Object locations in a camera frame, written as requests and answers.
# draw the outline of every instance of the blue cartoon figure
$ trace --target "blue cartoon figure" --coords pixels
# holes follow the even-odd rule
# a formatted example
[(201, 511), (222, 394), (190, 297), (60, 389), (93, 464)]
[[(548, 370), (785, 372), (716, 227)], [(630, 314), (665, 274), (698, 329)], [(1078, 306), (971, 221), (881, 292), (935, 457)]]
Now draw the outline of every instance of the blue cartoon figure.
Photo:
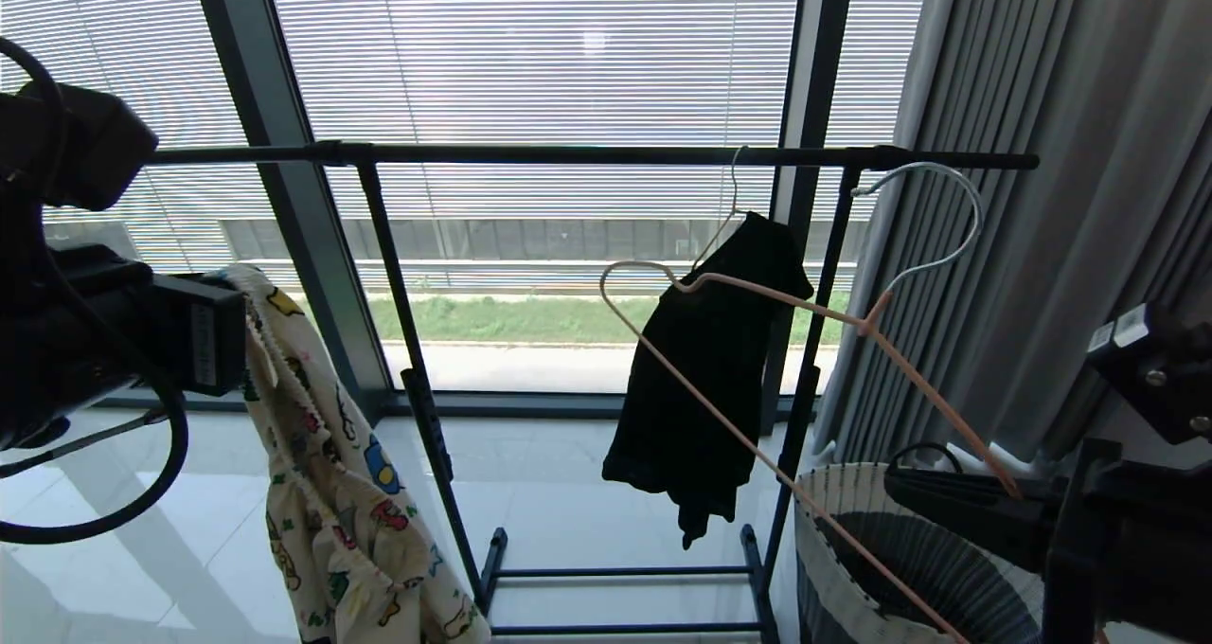
[(371, 441), (366, 446), (366, 467), (371, 471), (371, 479), (375, 480), (375, 485), (379, 486), (382, 492), (394, 495), (401, 490), (400, 477), (395, 475), (395, 468), (391, 463), (387, 461), (383, 455), (383, 446), (379, 445), (378, 438), (371, 434)]

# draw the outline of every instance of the curtain fold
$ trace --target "curtain fold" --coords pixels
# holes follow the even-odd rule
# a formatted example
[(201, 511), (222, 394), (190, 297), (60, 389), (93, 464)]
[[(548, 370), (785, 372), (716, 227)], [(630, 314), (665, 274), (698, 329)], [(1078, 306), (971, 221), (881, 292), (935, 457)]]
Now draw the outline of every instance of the curtain fold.
[[(905, 281), (888, 337), (988, 440), (1030, 461), (1068, 451), (1104, 398), (1090, 334), (1207, 272), (1212, 6), (1200, 0), (926, 0), (896, 144), (1034, 152), (1030, 172), (966, 171), (987, 211), (956, 264)], [(971, 209), (914, 175), (880, 199), (852, 312), (905, 267), (954, 250)], [(847, 332), (818, 451), (881, 460), (951, 428)]]

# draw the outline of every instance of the clothing rack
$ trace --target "clothing rack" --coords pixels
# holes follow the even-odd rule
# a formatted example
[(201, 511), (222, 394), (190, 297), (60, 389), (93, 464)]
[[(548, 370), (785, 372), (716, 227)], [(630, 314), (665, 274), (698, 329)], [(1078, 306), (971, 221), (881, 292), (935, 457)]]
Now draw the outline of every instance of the clothing rack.
[[(774, 518), (766, 545), (765, 560), (758, 547), (751, 525), (741, 529), (744, 552), (742, 565), (715, 566), (638, 566), (638, 568), (566, 568), (514, 569), (503, 568), (509, 536), (498, 528), (488, 545), (488, 555), (478, 569), (467, 537), (467, 528), (454, 498), (454, 478), (450, 454), (442, 439), (441, 421), (434, 406), (434, 395), (425, 372), (421, 338), (413, 323), (408, 293), (400, 269), (400, 258), (391, 239), (383, 186), (378, 164), (585, 164), (585, 165), (673, 165), (673, 166), (834, 166), (841, 167), (834, 222), (825, 246), (821, 278), (816, 283), (816, 303), (828, 306), (841, 256), (842, 239), (852, 206), (851, 189), (858, 187), (863, 171), (890, 171), (913, 161), (936, 161), (956, 169), (1030, 170), (1039, 159), (1029, 154), (978, 154), (947, 152), (911, 152), (897, 147), (859, 147), (839, 149), (779, 149), (779, 148), (699, 148), (699, 147), (531, 147), (531, 144), (370, 144), (358, 142), (318, 142), (301, 147), (204, 148), (173, 149), (155, 154), (152, 165), (176, 164), (274, 164), (307, 161), (325, 166), (354, 166), (366, 194), (376, 240), (387, 268), (388, 284), (400, 317), (405, 346), (412, 367), (401, 372), (405, 392), (421, 432), (425, 456), (429, 458), (438, 491), (454, 532), (459, 558), (467, 571), (474, 600), (487, 615), (492, 598), (502, 580), (567, 579), (567, 577), (636, 577), (636, 576), (728, 576), (743, 575), (753, 592), (755, 621), (636, 623), (636, 625), (558, 625), (558, 626), (496, 626), (496, 636), (559, 636), (559, 634), (669, 634), (754, 632), (762, 644), (778, 644), (778, 628), (770, 602), (770, 585), (778, 555), (783, 525), (791, 502), (791, 491), (781, 486)], [(824, 318), (813, 315), (799, 383), (791, 403), (778, 467), (795, 477), (804, 449), (807, 428), (812, 421), (817, 377), (816, 353), (821, 344)]]

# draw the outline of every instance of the rack base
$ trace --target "rack base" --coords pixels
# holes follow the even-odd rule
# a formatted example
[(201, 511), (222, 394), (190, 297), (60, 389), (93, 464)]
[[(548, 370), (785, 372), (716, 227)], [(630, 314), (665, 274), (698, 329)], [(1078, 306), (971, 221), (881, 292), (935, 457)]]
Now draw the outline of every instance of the rack base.
[(544, 579), (544, 577), (638, 577), (638, 576), (722, 576), (744, 575), (754, 597), (756, 621), (750, 622), (668, 622), (668, 623), (619, 623), (619, 625), (503, 625), (493, 626), (494, 636), (515, 637), (556, 637), (568, 634), (676, 634), (676, 633), (714, 633), (714, 632), (754, 632), (761, 644), (779, 644), (778, 626), (774, 622), (774, 610), (770, 605), (770, 593), (765, 591), (761, 553), (758, 549), (758, 536), (751, 525), (741, 529), (741, 548), (744, 549), (745, 563), (738, 566), (640, 566), (640, 568), (587, 568), (587, 569), (504, 569), (505, 547), (509, 535), (505, 529), (497, 528), (488, 542), (488, 555), (480, 571), (480, 593), (485, 614), (492, 606), (492, 597), (497, 592), (501, 579)]

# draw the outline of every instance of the glass pane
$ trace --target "glass pane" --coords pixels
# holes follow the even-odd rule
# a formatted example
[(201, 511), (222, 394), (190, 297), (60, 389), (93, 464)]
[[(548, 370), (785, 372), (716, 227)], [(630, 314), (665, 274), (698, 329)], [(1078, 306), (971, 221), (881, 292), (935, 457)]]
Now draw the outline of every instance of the glass pane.
[[(846, 32), (842, 38), (841, 58), (837, 65), (837, 84), (829, 112), (827, 147), (850, 144), (891, 144), (896, 126), (901, 90), (904, 84), (905, 65), (913, 49), (921, 15), (922, 0), (850, 0)], [(864, 173), (862, 184), (868, 186), (881, 173)], [(837, 186), (841, 171), (822, 169), (817, 186), (817, 200), (812, 206), (812, 226), (808, 232), (805, 267), (813, 281), (821, 272), (825, 244), (837, 203)], [(875, 198), (854, 201), (850, 224), (845, 228), (841, 264), (829, 307), (845, 310), (850, 304), (850, 286), (862, 256), (867, 226), (875, 207)], [(794, 393), (804, 341), (807, 336), (810, 315), (797, 312), (791, 330), (791, 352), (788, 353), (787, 371), (783, 372), (783, 393)], [(817, 353), (823, 391), (837, 358), (841, 337), (839, 323), (827, 320)]]
[[(64, 84), (121, 97), (160, 148), (247, 144), (198, 0), (0, 0), (0, 33)], [(0, 90), (25, 74), (0, 61)], [(250, 260), (297, 286), (252, 166), (145, 169), (104, 213), (48, 210), (52, 239), (69, 233), (121, 246), (162, 273)]]
[[(778, 143), (796, 0), (275, 4), (321, 139)], [(342, 218), (368, 218), (354, 175), (328, 173)], [(687, 268), (732, 194), (726, 171), (703, 167), (428, 164), (382, 175), (439, 389), (623, 391), (635, 343), (598, 298), (602, 268)], [(737, 179), (739, 205), (765, 213), (772, 171)], [(394, 314), (382, 262), (359, 268), (376, 313)], [(664, 286), (651, 273), (612, 280), (641, 324)], [(398, 346), (384, 334), (393, 364)]]

